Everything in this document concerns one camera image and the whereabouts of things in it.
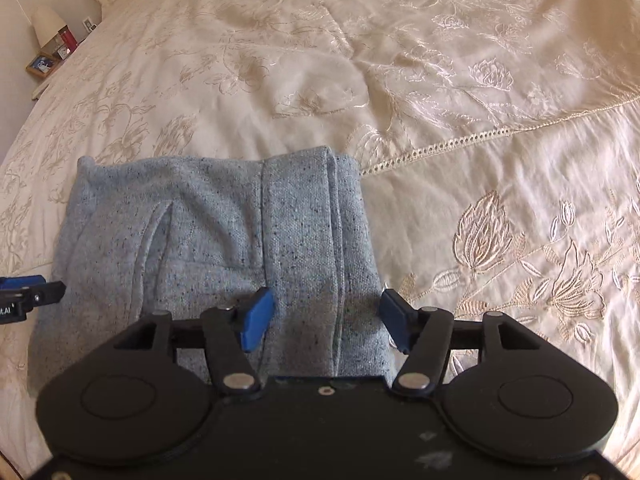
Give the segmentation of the grey speckled pants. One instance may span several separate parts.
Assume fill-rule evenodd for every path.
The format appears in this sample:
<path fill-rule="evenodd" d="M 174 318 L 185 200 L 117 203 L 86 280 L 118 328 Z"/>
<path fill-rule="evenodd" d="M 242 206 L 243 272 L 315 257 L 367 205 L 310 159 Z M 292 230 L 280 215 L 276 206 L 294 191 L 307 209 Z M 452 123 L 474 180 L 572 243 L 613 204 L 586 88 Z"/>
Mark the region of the grey speckled pants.
<path fill-rule="evenodd" d="M 77 176 L 38 310 L 28 385 L 40 390 L 139 318 L 198 318 L 269 288 L 276 313 L 250 362 L 262 377 L 393 376 L 360 171 L 312 148 L 261 162 L 160 157 Z"/>

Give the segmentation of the white left nightstand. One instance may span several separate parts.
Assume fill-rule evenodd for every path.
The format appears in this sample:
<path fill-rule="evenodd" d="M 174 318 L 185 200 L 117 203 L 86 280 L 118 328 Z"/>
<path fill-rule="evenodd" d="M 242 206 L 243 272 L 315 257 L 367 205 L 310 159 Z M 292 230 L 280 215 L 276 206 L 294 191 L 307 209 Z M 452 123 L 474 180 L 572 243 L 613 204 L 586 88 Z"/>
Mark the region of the white left nightstand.
<path fill-rule="evenodd" d="M 38 86 L 32 92 L 32 102 L 38 101 L 40 99 L 40 96 L 42 96 L 43 92 L 45 92 L 47 88 L 50 87 L 53 81 L 54 81 L 54 78 L 49 77 L 46 80 L 44 80 L 41 84 L 38 84 Z"/>

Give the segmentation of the cream embroidered bedspread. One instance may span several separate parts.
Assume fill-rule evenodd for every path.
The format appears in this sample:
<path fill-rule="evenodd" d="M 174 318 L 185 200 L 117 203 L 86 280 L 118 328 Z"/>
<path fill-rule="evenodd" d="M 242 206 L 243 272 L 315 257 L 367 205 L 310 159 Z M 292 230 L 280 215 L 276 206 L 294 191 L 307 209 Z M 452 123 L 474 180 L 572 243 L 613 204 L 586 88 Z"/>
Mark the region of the cream embroidered bedspread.
<path fill-rule="evenodd" d="M 326 145 L 382 281 L 512 315 L 620 402 L 639 474 L 639 0 L 116 0 L 1 165 L 1 271 L 45 274 L 76 174 Z"/>

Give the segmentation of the red bottle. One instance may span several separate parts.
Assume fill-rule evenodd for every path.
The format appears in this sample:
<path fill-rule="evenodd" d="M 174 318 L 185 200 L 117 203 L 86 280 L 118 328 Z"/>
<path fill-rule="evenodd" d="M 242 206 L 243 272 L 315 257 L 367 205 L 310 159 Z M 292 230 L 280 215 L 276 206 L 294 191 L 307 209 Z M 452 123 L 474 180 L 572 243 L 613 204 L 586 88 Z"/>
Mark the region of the red bottle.
<path fill-rule="evenodd" d="M 58 31 L 58 36 L 60 36 L 63 44 L 65 44 L 65 47 L 70 50 L 70 52 L 74 52 L 78 48 L 78 42 L 67 26 L 62 27 Z"/>

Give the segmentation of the wooden picture frame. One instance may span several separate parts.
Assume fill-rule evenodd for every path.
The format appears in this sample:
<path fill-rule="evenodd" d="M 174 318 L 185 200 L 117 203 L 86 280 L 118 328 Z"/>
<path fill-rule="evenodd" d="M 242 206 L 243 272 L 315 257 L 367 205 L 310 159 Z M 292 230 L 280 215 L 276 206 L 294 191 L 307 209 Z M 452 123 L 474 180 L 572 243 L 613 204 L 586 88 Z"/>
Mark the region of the wooden picture frame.
<path fill-rule="evenodd" d="M 50 77 L 60 66 L 63 61 L 54 55 L 50 55 L 44 52 L 39 52 L 25 67 L 25 70 L 29 75 L 35 76 L 39 79 L 47 79 Z"/>

